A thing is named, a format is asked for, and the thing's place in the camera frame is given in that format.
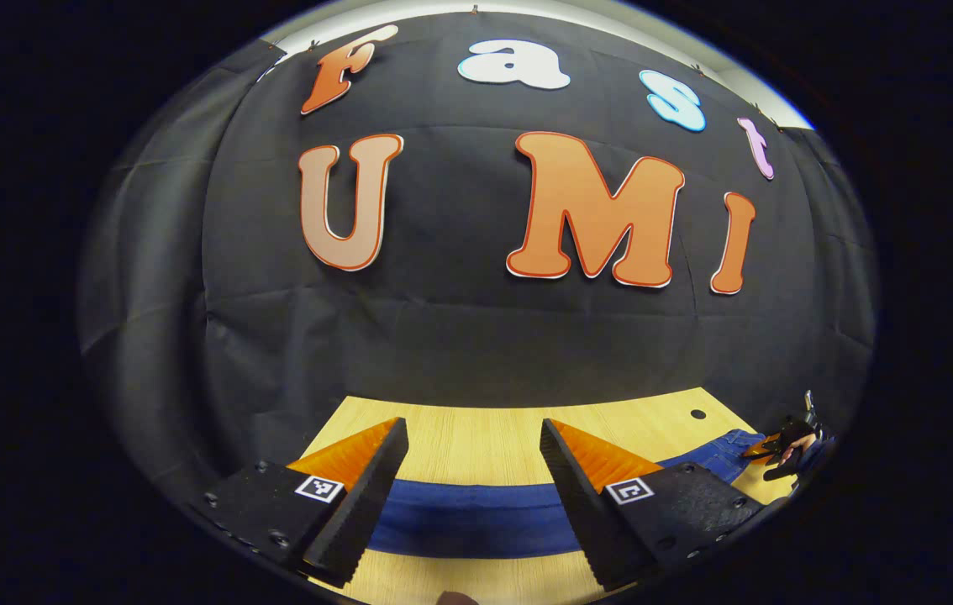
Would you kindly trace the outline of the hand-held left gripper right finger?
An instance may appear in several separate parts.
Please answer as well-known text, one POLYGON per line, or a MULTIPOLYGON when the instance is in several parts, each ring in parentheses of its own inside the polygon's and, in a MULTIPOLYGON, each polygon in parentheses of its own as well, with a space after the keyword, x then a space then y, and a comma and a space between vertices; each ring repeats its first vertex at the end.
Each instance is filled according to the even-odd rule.
POLYGON ((698 566, 765 509, 702 465, 657 465, 554 418, 542 422, 540 452, 608 592, 698 566))

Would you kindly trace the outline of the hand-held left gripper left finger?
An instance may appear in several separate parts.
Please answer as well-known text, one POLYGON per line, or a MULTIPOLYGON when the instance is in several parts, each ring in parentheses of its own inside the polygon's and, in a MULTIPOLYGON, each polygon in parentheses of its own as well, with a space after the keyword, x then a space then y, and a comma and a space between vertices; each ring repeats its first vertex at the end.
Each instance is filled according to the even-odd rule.
POLYGON ((191 509, 278 570, 342 588, 407 453, 406 421, 389 418, 292 463, 259 460, 193 498, 191 509))

